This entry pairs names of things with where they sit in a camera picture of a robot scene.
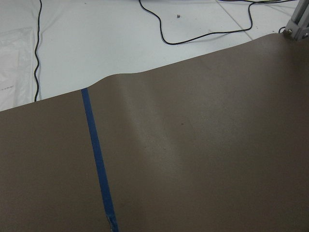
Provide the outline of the grey aluminium frame post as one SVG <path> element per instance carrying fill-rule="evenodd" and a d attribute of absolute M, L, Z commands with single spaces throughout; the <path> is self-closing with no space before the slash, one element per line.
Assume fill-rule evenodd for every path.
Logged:
<path fill-rule="evenodd" d="M 309 38 L 309 0 L 299 1 L 285 31 L 297 41 Z"/>

